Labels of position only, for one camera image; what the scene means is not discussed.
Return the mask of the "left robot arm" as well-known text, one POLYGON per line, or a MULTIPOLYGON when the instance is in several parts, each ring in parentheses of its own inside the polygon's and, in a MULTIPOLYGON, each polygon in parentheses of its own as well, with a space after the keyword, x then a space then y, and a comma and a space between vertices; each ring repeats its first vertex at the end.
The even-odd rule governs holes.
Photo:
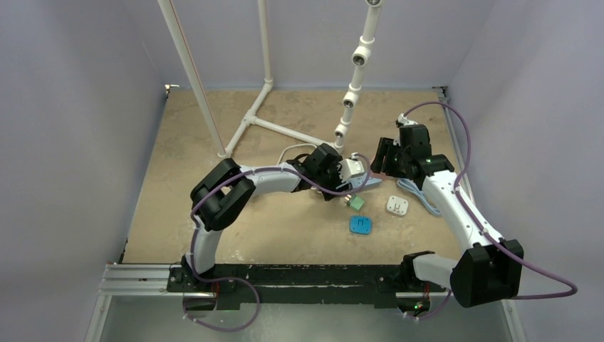
POLYGON ((212 269, 223 230, 233 224, 253 197, 274 192, 295 193, 314 187, 324 200, 348 192, 348 180, 364 174, 361 161, 344 158, 322 144, 277 165, 248 167, 233 159, 222 160, 191 191, 191 218, 195 225, 184 262, 185 283, 194 291, 212 284, 212 269))

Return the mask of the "green plug adapter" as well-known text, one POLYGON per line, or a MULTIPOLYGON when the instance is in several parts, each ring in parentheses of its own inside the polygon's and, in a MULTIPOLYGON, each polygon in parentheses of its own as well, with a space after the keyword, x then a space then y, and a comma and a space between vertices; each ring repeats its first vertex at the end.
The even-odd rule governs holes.
POLYGON ((354 212, 359 212, 365 205, 365 200, 358 195, 346 195, 343 198, 345 206, 354 212))

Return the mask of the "light blue power strip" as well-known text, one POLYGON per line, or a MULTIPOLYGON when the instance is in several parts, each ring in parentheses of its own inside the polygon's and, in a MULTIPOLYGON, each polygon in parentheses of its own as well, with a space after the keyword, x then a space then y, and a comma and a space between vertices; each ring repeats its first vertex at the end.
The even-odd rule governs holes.
POLYGON ((364 181, 364 177, 356 177, 350 180, 350 184, 353 186, 353 189, 361 187, 360 191, 364 192, 376 188, 382 183, 382 179, 376 177, 369 177, 365 185, 363 185, 364 181))

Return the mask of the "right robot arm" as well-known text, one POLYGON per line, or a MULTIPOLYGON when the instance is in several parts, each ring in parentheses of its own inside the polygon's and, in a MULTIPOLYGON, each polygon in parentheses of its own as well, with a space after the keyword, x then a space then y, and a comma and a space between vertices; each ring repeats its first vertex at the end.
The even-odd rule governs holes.
POLYGON ((410 290, 426 282, 452 291, 464 308, 511 299, 519 292, 524 250, 487 221, 459 187, 458 174, 443 154, 435 155, 424 125, 398 125, 396 139, 380 138, 371 164, 374 173, 411 180, 439 210, 463 251, 459 260, 431 251, 404 256, 400 281, 410 290))

